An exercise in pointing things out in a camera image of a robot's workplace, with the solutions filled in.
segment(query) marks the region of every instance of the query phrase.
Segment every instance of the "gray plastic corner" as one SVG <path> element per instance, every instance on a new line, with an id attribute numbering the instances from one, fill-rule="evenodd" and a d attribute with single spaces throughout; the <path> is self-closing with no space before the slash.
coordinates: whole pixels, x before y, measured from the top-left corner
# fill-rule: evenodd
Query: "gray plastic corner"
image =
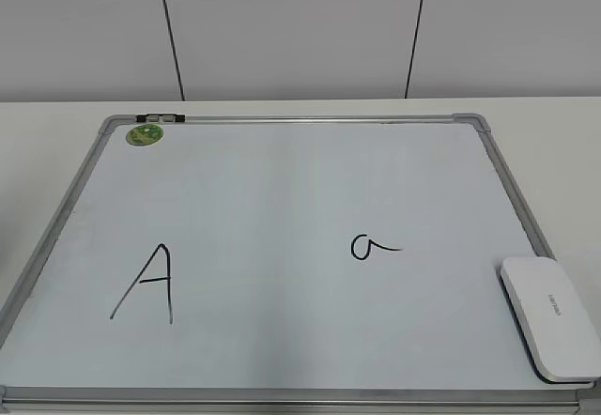
<path id="1" fill-rule="evenodd" d="M 98 133 L 101 135 L 105 133 L 113 133 L 117 126 L 133 124 L 134 122 L 135 115 L 112 115 L 104 119 L 104 122 L 100 126 Z"/>
<path id="2" fill-rule="evenodd" d="M 7 388 L 4 385 L 0 385 L 0 413 L 8 413 L 8 410 L 4 407 L 5 394 L 7 394 Z"/>
<path id="3" fill-rule="evenodd" d="M 601 415 L 601 388 L 599 381 L 587 390 L 578 390 L 578 415 Z"/>
<path id="4" fill-rule="evenodd" d="M 490 133 L 490 126 L 484 116 L 477 113 L 453 113 L 456 122 L 471 124 L 477 131 Z"/>

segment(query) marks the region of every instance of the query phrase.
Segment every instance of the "panel seam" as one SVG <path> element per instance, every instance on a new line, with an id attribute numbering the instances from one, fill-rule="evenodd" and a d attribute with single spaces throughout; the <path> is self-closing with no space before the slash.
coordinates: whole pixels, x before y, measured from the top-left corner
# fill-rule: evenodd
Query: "panel seam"
<path id="1" fill-rule="evenodd" d="M 177 60 L 177 49 L 176 42 L 173 38 L 173 29 L 171 28 L 171 17 L 169 16 L 169 7 L 167 6 L 167 0 L 162 0 L 162 10 L 165 16 L 165 21 L 167 22 L 167 31 L 169 33 L 169 43 L 171 45 L 171 54 L 173 56 L 173 61 L 176 66 L 176 76 L 177 76 L 177 85 L 179 87 L 179 96 L 182 101 L 186 100 L 186 96 L 184 95 L 184 86 L 181 82 L 181 73 L 179 72 L 179 61 Z"/>
<path id="2" fill-rule="evenodd" d="M 417 46 L 417 37 L 420 32 L 420 21 L 422 19 L 422 8 L 424 7 L 424 0 L 420 0 L 420 5 L 417 9 L 417 20 L 415 22 L 415 32 L 413 33 L 413 44 L 411 46 L 411 59 L 409 60 L 409 69 L 407 72 L 407 80 L 405 82 L 405 99 L 408 96 L 409 84 L 411 81 L 411 73 L 413 71 L 413 59 L 415 58 L 415 48 Z"/>

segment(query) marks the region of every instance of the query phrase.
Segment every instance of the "black line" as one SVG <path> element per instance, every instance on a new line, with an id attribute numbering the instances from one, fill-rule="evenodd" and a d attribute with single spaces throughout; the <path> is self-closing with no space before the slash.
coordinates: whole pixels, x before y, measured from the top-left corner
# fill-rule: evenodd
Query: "black line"
<path id="1" fill-rule="evenodd" d="M 407 83 L 405 84 L 405 99 L 409 92 L 409 82 L 411 81 L 411 73 L 413 71 L 413 58 L 415 57 L 415 47 L 417 46 L 417 36 L 420 31 L 420 20 L 422 19 L 422 7 L 424 6 L 424 0 L 420 0 L 420 5 L 417 10 L 417 21 L 415 23 L 415 32 L 413 34 L 413 45 L 411 46 L 411 59 L 409 60 L 409 70 L 407 73 Z"/>
<path id="2" fill-rule="evenodd" d="M 167 6 L 167 0 L 162 0 L 162 9 L 165 14 L 165 20 L 167 21 L 167 30 L 169 32 L 169 42 L 171 43 L 171 53 L 173 54 L 173 61 L 176 65 L 176 76 L 177 84 L 179 85 L 179 96 L 182 100 L 186 100 L 184 96 L 184 85 L 181 82 L 181 73 L 179 72 L 179 61 L 177 60 L 176 42 L 173 39 L 173 30 L 171 29 L 171 17 L 169 16 L 169 7 Z"/>
<path id="3" fill-rule="evenodd" d="M 379 249 L 384 249 L 386 251 L 403 251 L 403 248 L 387 248 L 386 246 L 382 246 L 379 243 L 376 243 L 375 241 L 373 241 L 372 239 L 369 240 L 370 243 L 372 243 L 374 246 L 376 246 Z"/>
<path id="4" fill-rule="evenodd" d="M 138 281 L 138 284 L 146 284 L 148 282 L 168 281 L 169 279 L 171 279 L 171 278 L 170 277 L 155 277 L 153 279 L 142 279 L 141 281 Z"/>

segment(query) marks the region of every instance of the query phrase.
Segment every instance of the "white eraser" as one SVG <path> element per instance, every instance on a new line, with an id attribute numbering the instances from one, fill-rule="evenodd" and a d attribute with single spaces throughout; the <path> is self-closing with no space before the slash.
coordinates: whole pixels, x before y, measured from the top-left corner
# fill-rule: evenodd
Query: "white eraser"
<path id="1" fill-rule="evenodd" d="M 501 278 L 541 376 L 551 382 L 601 377 L 601 341 L 559 263 L 507 258 Z"/>

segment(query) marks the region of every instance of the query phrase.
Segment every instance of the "black marker writing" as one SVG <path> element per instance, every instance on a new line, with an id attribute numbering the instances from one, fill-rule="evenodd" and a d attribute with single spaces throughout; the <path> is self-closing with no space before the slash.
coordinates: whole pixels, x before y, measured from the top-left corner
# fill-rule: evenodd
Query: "black marker writing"
<path id="1" fill-rule="evenodd" d="M 157 254 L 159 249 L 164 250 L 165 256 L 167 258 L 167 275 L 165 277 L 155 277 L 152 279 L 142 279 L 141 280 L 140 278 L 142 277 L 142 274 L 144 274 L 144 272 L 148 268 L 148 265 L 150 265 L 150 262 L 152 262 L 152 259 Z M 121 307 L 121 304 L 123 303 L 125 298 L 130 294 L 130 292 L 133 290 L 133 288 L 135 287 L 136 284 L 148 284 L 150 282 L 158 282 L 158 281 L 166 281 L 167 282 L 167 306 L 169 308 L 169 324 L 173 324 L 173 307 L 171 306 L 171 254 L 169 253 L 169 249 L 167 249 L 167 246 L 165 246 L 162 243 L 156 247 L 156 249 L 150 256 L 150 258 L 148 258 L 148 261 L 146 262 L 146 264 L 142 267 L 142 269 L 140 270 L 138 275 L 135 276 L 135 279 L 133 279 L 133 282 L 128 287 L 128 289 L 125 291 L 125 294 L 121 297 L 119 302 L 116 304 L 115 309 L 111 312 L 110 319 L 115 318 L 116 311 L 119 310 L 119 307 Z"/>
<path id="2" fill-rule="evenodd" d="M 372 239 L 367 238 L 367 250 L 365 251 L 365 254 L 357 255 L 357 253 L 355 252 L 355 245 L 357 244 L 357 240 L 361 238 L 367 238 L 367 234 L 360 234 L 350 242 L 350 254 L 357 260 L 365 260 L 367 257 L 369 257 L 369 254 L 372 252 L 372 246 L 376 246 L 377 248 L 383 249 L 384 251 L 403 251 L 402 249 L 387 248 L 386 246 L 382 246 L 381 244 L 376 243 Z"/>

